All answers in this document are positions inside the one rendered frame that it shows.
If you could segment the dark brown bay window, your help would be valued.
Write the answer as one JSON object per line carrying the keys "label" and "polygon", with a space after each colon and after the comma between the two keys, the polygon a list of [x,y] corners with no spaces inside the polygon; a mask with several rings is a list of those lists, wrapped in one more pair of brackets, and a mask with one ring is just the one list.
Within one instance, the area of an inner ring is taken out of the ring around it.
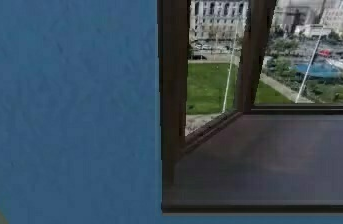
{"label": "dark brown bay window", "polygon": [[165,213],[343,213],[343,105],[255,102],[277,0],[252,0],[235,110],[164,153]]}

